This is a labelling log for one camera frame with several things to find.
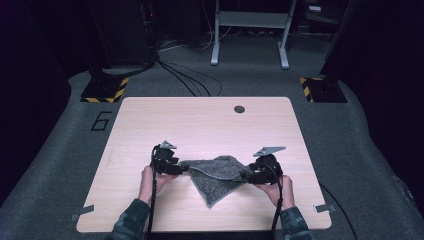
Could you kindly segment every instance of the black equipment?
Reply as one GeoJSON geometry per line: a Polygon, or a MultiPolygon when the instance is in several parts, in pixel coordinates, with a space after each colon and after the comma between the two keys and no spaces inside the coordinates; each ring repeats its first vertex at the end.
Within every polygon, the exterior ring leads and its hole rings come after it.
{"type": "Polygon", "coordinates": [[[280,216],[281,207],[283,205],[283,187],[280,181],[280,179],[282,179],[281,176],[283,176],[283,170],[272,153],[284,149],[286,149],[286,147],[263,147],[257,153],[253,154],[254,157],[259,156],[255,163],[249,164],[249,167],[251,170],[253,170],[253,172],[240,172],[240,177],[250,184],[278,184],[280,198],[277,202],[277,208],[275,210],[274,220],[272,221],[271,228],[271,233],[274,239],[277,220],[280,216]]]}
{"type": "Polygon", "coordinates": [[[146,240],[149,240],[150,233],[152,232],[153,225],[153,214],[155,211],[155,202],[156,202],[156,173],[158,174],[167,174],[167,175],[181,175],[183,172],[188,171],[188,166],[178,166],[178,158],[173,157],[174,151],[171,149],[176,149],[174,145],[170,144],[167,141],[156,145],[152,150],[152,157],[150,166],[153,170],[153,185],[152,185],[152,201],[150,203],[150,215],[149,215],[149,225],[146,232],[146,240]]]}

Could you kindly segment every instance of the metal bracket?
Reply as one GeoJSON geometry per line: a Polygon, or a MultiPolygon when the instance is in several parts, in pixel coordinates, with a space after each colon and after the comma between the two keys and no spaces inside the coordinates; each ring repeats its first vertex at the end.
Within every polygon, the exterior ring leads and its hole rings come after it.
{"type": "Polygon", "coordinates": [[[255,154],[253,154],[254,157],[261,157],[261,156],[266,156],[281,150],[286,149],[286,147],[281,146],[281,147],[263,147],[261,150],[259,150],[258,152],[256,152],[255,154]]]}
{"type": "Polygon", "coordinates": [[[164,148],[164,149],[177,149],[176,146],[172,145],[171,143],[169,143],[167,140],[165,140],[163,143],[161,143],[159,145],[160,148],[164,148]]]}

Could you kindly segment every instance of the black cable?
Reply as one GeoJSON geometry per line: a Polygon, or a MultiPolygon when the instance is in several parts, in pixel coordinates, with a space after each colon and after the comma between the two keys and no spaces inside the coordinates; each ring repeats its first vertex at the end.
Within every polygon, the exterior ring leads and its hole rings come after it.
{"type": "Polygon", "coordinates": [[[346,218],[346,221],[349,224],[349,227],[350,227],[350,230],[352,231],[353,237],[357,240],[358,239],[358,236],[356,235],[355,229],[353,228],[353,225],[350,222],[350,219],[347,216],[347,214],[346,214],[345,210],[343,209],[342,205],[339,203],[339,201],[337,201],[337,199],[334,197],[334,195],[321,182],[318,181],[318,183],[334,199],[334,201],[340,207],[340,210],[342,210],[342,212],[343,212],[343,214],[344,214],[344,216],[346,218]]]}
{"type": "Polygon", "coordinates": [[[154,152],[155,152],[155,150],[157,150],[159,148],[159,146],[160,145],[156,145],[156,146],[153,147],[152,156],[151,156],[151,163],[150,163],[150,166],[152,167],[152,172],[153,172],[152,200],[150,201],[149,225],[147,226],[146,240],[149,240],[150,234],[152,233],[153,215],[154,215],[154,212],[155,212],[157,182],[156,182],[156,165],[154,164],[154,162],[155,162],[154,152]]]}
{"type": "Polygon", "coordinates": [[[202,86],[202,88],[206,91],[206,93],[208,94],[208,96],[210,97],[211,96],[211,94],[210,94],[210,92],[209,92],[209,90],[206,88],[206,86],[204,85],[204,84],[202,84],[201,82],[199,82],[199,81],[197,81],[196,79],[194,79],[194,78],[192,78],[192,77],[190,77],[190,76],[188,76],[188,75],[186,75],[186,74],[184,74],[184,73],[182,73],[181,71],[178,71],[177,69],[175,69],[175,68],[173,68],[173,67],[171,67],[171,66],[169,66],[166,62],[163,62],[163,61],[161,61],[161,60],[159,60],[159,59],[157,59],[156,60],[165,70],[167,70],[168,72],[170,72],[170,73],[172,73],[176,78],[178,78],[178,80],[180,80],[180,82],[182,82],[185,86],[186,86],[186,88],[191,92],[191,94],[193,95],[193,96],[195,96],[195,97],[197,97],[196,96],[196,94],[194,94],[194,92],[187,86],[187,84],[180,78],[180,77],[178,77],[177,76],[177,74],[179,74],[179,75],[181,75],[181,76],[183,76],[183,77],[185,77],[190,83],[192,83],[193,84],[193,86],[197,89],[197,91],[199,92],[199,94],[200,94],[200,96],[202,96],[202,93],[200,92],[200,90],[199,90],[199,88],[196,86],[196,84],[194,84],[194,82],[196,82],[197,84],[199,84],[200,86],[202,86]]]}
{"type": "Polygon", "coordinates": [[[263,162],[260,163],[260,164],[264,165],[266,168],[268,168],[268,170],[270,170],[272,172],[274,177],[277,179],[278,190],[280,191],[280,198],[277,201],[277,207],[275,209],[274,219],[272,220],[272,227],[271,227],[271,233],[272,233],[272,236],[275,240],[276,239],[275,229],[277,227],[278,217],[280,216],[281,207],[283,205],[283,186],[281,185],[280,178],[277,176],[277,174],[274,172],[274,170],[272,170],[272,168],[270,166],[268,166],[266,163],[263,163],[263,162]]]}
{"type": "Polygon", "coordinates": [[[178,67],[180,67],[180,68],[184,68],[184,69],[187,69],[187,70],[192,71],[192,72],[194,72],[194,73],[200,74],[200,75],[205,76],[205,77],[207,77],[207,78],[213,79],[214,81],[216,81],[217,83],[219,83],[219,91],[218,91],[218,94],[217,94],[216,96],[218,97],[218,96],[221,94],[221,91],[222,91],[222,83],[221,83],[218,79],[216,79],[216,78],[214,78],[214,77],[211,77],[211,76],[209,76],[209,75],[206,75],[206,74],[204,74],[204,73],[201,73],[201,72],[195,71],[195,70],[190,69],[190,68],[188,68],[188,67],[184,67],[184,66],[178,65],[178,64],[176,64],[176,63],[166,62],[166,61],[163,61],[163,60],[161,60],[161,61],[162,61],[162,62],[164,62],[164,63],[166,63],[166,64],[172,64],[172,65],[178,66],[178,67]]]}
{"type": "Polygon", "coordinates": [[[196,94],[187,86],[187,84],[177,75],[177,74],[175,74],[174,72],[172,72],[172,71],[170,71],[170,70],[168,70],[168,68],[167,68],[167,66],[166,65],[164,65],[161,61],[158,61],[158,63],[165,69],[165,70],[167,70],[168,72],[170,72],[172,75],[174,75],[182,84],[184,84],[184,86],[191,92],[191,94],[193,95],[193,96],[195,96],[195,97],[197,97],[196,96],[196,94]]]}
{"type": "Polygon", "coordinates": [[[196,84],[193,83],[196,82],[197,84],[199,84],[200,86],[203,87],[203,89],[205,89],[206,93],[208,94],[208,96],[210,97],[211,94],[209,93],[208,89],[205,87],[205,85],[203,85],[201,82],[197,81],[196,79],[182,73],[181,71],[178,71],[177,69],[169,66],[168,64],[166,64],[165,62],[162,62],[163,64],[165,64],[168,68],[172,69],[173,71],[175,71],[176,73],[180,74],[181,76],[185,77],[191,84],[193,84],[193,86],[197,89],[197,91],[199,92],[200,96],[203,96],[202,93],[200,92],[199,88],[197,88],[196,84]]]}

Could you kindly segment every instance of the gray carpet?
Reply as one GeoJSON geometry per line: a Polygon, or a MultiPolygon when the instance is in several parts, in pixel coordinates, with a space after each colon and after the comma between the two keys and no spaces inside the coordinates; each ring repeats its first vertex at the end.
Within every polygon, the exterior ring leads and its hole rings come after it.
{"type": "MultiPolygon", "coordinates": [[[[317,77],[329,42],[297,36],[288,53],[290,69],[280,66],[277,39],[233,39],[221,45],[218,66],[211,66],[212,48],[181,47],[160,52],[164,61],[178,63],[222,82],[220,96],[285,96],[292,101],[319,181],[346,211],[358,239],[423,239],[424,221],[405,195],[382,154],[368,135],[367,122],[355,95],[340,82],[347,104],[311,104],[299,78],[317,77]]],[[[125,72],[130,69],[115,69],[125,72]]],[[[182,71],[207,86],[216,81],[182,71]]],[[[81,234],[69,217],[83,206],[106,145],[118,103],[81,103],[88,73],[69,82],[72,96],[67,109],[31,167],[0,210],[0,239],[103,239],[105,234],[81,234]],[[90,131],[100,111],[110,118],[106,131],[90,131]]],[[[123,97],[191,96],[175,77],[158,64],[131,77],[123,97]]],[[[332,226],[314,231],[317,239],[353,239],[340,207],[323,190],[332,226]]],[[[180,233],[156,234],[153,239],[264,239],[266,234],[180,233]]]]}

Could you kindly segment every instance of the metal stand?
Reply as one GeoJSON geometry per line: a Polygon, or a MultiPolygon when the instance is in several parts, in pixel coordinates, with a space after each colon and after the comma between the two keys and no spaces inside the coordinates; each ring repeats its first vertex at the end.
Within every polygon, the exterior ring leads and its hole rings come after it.
{"type": "Polygon", "coordinates": [[[216,0],[215,7],[215,42],[212,51],[212,65],[218,65],[219,47],[220,47],[220,26],[238,26],[238,27],[262,27],[262,28],[281,28],[284,34],[281,41],[278,42],[278,51],[280,53],[281,66],[283,69],[289,69],[285,45],[293,19],[294,7],[297,0],[292,0],[288,13],[256,13],[256,12],[228,12],[219,10],[219,0],[216,0]]]}

